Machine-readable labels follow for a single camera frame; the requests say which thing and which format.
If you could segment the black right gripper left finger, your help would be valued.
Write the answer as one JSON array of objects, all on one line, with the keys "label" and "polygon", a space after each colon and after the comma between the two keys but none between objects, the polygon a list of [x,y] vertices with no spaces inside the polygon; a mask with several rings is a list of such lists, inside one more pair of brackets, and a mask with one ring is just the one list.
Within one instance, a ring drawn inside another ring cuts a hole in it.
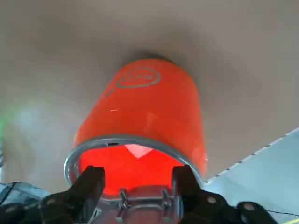
[{"label": "black right gripper left finger", "polygon": [[102,167],[88,166],[66,190],[50,194],[32,184],[0,185],[2,224],[87,224],[105,187]]}]

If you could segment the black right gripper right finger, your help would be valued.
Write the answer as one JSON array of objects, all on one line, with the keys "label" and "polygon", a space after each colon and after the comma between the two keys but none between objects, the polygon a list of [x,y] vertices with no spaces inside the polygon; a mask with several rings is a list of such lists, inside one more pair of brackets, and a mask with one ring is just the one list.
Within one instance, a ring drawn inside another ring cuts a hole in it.
[{"label": "black right gripper right finger", "polygon": [[203,190],[188,165],[174,167],[172,186],[179,198],[180,224],[276,224],[266,209],[245,201],[231,206],[219,194]]}]

